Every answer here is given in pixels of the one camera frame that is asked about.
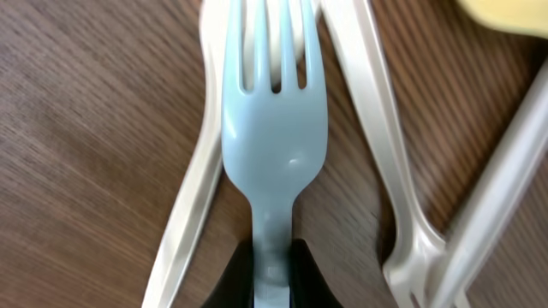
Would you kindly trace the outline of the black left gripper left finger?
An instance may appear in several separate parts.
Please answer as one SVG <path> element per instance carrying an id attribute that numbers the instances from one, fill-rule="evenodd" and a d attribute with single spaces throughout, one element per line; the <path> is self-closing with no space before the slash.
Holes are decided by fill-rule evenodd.
<path id="1" fill-rule="evenodd" d="M 202 308 L 250 308 L 253 297 L 253 266 L 253 242 L 244 240 L 234 250 Z"/>

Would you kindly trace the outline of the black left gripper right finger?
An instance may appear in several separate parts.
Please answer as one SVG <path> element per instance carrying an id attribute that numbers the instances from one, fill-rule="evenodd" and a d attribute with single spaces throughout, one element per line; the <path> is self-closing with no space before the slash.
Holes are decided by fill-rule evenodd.
<path id="1" fill-rule="evenodd" d="M 307 243 L 292 241 L 290 292 L 294 308 L 342 308 L 324 279 Z"/>

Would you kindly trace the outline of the cream plastic fork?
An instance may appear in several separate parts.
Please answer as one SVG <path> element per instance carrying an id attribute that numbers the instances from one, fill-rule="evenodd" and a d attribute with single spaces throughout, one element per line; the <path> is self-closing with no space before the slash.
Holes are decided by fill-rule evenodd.
<path id="1" fill-rule="evenodd" d="M 445 242 L 428 222 L 414 189 L 396 99 L 372 6 L 322 0 L 320 7 L 396 221 L 395 246 L 384 278 L 400 307 L 428 307 L 428 272 Z"/>

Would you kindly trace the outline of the light blue plastic fork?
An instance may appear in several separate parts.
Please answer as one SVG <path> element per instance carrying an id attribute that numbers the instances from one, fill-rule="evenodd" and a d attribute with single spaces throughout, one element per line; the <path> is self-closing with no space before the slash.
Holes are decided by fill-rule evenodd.
<path id="1" fill-rule="evenodd" d="M 223 166 L 252 209 L 253 306 L 290 305 L 292 209 L 321 170 L 328 143 L 322 53 L 310 2 L 301 2 L 307 84 L 297 81 L 289 4 L 281 3 L 281 90 L 271 89 L 266 5 L 256 3 L 253 89 L 244 86 L 242 5 L 230 5 L 222 96 Z"/>

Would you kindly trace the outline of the white fork long handle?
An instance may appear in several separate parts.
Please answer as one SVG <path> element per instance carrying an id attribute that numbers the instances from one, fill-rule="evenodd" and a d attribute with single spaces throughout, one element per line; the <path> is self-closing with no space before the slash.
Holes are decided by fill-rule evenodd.
<path id="1" fill-rule="evenodd" d="M 466 290 L 489 258 L 547 151 L 547 64 L 527 91 L 470 194 L 429 281 L 430 307 L 467 307 Z"/>

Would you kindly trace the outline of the white plastic fork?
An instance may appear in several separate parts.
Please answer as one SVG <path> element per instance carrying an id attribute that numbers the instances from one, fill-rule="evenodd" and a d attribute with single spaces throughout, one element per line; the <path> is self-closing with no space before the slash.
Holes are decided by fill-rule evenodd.
<path id="1" fill-rule="evenodd" d="M 230 5 L 234 1 L 206 1 L 200 14 L 200 42 L 205 65 L 205 114 L 198 143 L 176 196 L 164 230 L 152 272 L 146 287 L 145 307 L 172 305 L 197 246 L 201 229 L 217 187 L 218 177 L 226 171 L 222 154 L 223 68 Z M 246 90 L 253 89 L 254 29 L 256 3 L 241 1 L 243 70 Z M 266 5 L 267 33 L 271 69 L 271 89 L 281 90 L 281 3 L 263 1 Z M 297 81 L 307 84 L 301 2 L 286 1 L 294 39 Z"/>

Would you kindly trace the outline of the yellow plastic fork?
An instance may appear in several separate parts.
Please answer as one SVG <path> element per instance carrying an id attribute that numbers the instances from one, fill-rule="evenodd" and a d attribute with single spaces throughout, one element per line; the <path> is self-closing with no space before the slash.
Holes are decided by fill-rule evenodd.
<path id="1" fill-rule="evenodd" d="M 479 24 L 547 39 L 547 0 L 457 0 Z"/>

